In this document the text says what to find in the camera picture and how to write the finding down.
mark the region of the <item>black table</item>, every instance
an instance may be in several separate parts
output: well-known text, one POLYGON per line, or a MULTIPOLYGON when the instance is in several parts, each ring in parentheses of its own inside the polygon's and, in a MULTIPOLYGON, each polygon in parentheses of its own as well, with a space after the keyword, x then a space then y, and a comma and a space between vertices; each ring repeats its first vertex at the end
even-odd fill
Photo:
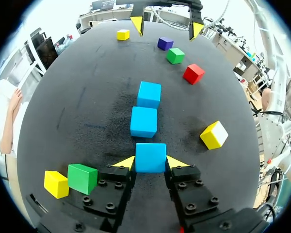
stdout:
MULTIPOLYGON (((220 209, 252 207, 259 177, 256 128, 245 94, 232 66, 212 43, 160 23, 145 23, 139 37, 129 21, 104 23, 82 35, 50 66, 38 85, 20 132, 17 170, 25 199, 33 193, 47 209, 59 204, 44 189, 45 170, 67 175, 68 164, 97 169, 134 155, 136 142, 167 144, 167 154, 196 164, 202 179, 220 199, 220 209), (130 30, 117 41, 116 32, 130 30), (172 65, 158 38, 174 39, 186 53, 172 65), (205 70, 196 85, 182 75, 189 64, 205 70), (132 138, 130 115, 140 81, 160 83, 158 132, 151 139, 132 138), (229 136, 216 150, 207 150, 200 133, 220 120, 229 136)), ((76 192, 70 196, 80 201, 76 192)), ((34 224, 37 214, 25 201, 34 224)), ((118 232, 179 232, 163 174, 137 174, 136 185, 118 232)))

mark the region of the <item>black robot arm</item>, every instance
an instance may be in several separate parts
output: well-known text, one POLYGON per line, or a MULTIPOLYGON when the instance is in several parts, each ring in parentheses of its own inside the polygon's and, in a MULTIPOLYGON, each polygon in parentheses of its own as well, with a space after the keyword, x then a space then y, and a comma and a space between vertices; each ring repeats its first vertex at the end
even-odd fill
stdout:
MULTIPOLYGON (((197 166, 170 167, 165 163, 165 181, 185 233, 263 232, 268 223, 251 208, 220 211, 219 199, 201 180, 197 166)), ((41 233, 115 233, 122 223, 136 179, 131 169, 107 165, 99 173, 98 186, 81 204, 69 197, 60 207, 43 214, 37 230, 41 233)))
POLYGON ((201 10, 203 5, 200 0, 117 0, 117 5, 122 4, 133 4, 132 13, 130 16, 131 21, 136 27, 140 36, 144 34, 144 11, 145 6, 167 6, 171 7, 172 5, 185 5, 190 9, 190 25, 189 25, 189 39, 194 40, 199 32, 203 28, 203 20, 201 16, 201 10))

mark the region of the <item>bolt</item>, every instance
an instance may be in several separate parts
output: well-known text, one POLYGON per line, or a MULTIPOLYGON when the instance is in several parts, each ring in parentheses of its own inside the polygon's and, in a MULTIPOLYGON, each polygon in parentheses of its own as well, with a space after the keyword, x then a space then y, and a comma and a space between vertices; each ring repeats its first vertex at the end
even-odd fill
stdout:
POLYGON ((178 184, 178 188, 179 189, 185 189, 186 188, 186 183, 185 182, 181 182, 178 184))
POLYGON ((202 180, 197 180, 197 181, 195 181, 195 185, 196 185, 196 186, 203 186, 204 183, 203 183, 202 180))
POLYGON ((73 230, 75 232, 83 232, 85 231, 85 226, 81 222, 77 221, 73 226, 73 230))
POLYGON ((230 221, 221 222, 219 228, 223 231, 229 230, 232 227, 232 223, 230 221))
POLYGON ((90 199, 89 196, 84 196, 83 197, 83 204, 89 206, 89 205, 92 205, 93 202, 92 202, 92 200, 90 199))
POLYGON ((121 182, 116 182, 116 183, 115 183, 115 188, 116 188, 116 189, 121 189, 121 188, 123 188, 122 183, 121 183, 121 182))
POLYGON ((219 199, 217 197, 212 197, 210 199, 210 203, 213 205, 218 205, 219 204, 219 199))
POLYGON ((105 180, 100 180, 100 181, 98 181, 98 185, 101 187, 105 187, 105 186, 107 186, 107 182, 105 180))
POLYGON ((190 203, 187 206, 185 206, 185 210, 187 212, 194 212, 196 210, 196 205, 194 203, 190 203))
POLYGON ((114 212, 115 211, 115 205, 112 203, 112 202, 109 202, 107 205, 106 205, 106 210, 108 212, 114 212))

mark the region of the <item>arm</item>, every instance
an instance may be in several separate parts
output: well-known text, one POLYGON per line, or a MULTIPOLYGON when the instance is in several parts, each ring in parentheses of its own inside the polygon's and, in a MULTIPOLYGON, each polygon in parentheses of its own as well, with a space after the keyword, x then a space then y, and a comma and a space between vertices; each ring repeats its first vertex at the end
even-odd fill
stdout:
POLYGON ((13 122, 19 111, 20 102, 23 95, 21 90, 16 89, 12 95, 8 111, 6 114, 2 138, 0 141, 0 151, 2 154, 10 154, 13 143, 13 122))
POLYGON ((19 108, 20 108, 20 102, 21 102, 21 101, 18 102, 18 105, 16 106, 16 108, 15 108, 14 111, 13 111, 13 119, 12 119, 12 123, 14 123, 15 118, 16 118, 16 116, 17 116, 17 114, 18 114, 18 111, 19 111, 19 108))
POLYGON ((13 138, 13 111, 10 109, 6 114, 2 139, 0 141, 0 151, 2 154, 11 153, 13 138))

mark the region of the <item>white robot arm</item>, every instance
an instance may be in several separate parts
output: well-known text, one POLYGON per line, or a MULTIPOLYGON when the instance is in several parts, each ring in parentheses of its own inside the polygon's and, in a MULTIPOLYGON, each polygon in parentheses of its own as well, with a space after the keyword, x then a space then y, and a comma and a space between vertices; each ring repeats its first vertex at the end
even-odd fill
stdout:
POLYGON ((275 70, 268 108, 259 115, 259 126, 264 145, 266 171, 279 167, 291 181, 291 120, 284 122, 283 113, 286 100, 287 64, 282 49, 272 33, 266 19, 265 6, 256 0, 245 0, 254 12, 264 47, 266 66, 275 70))

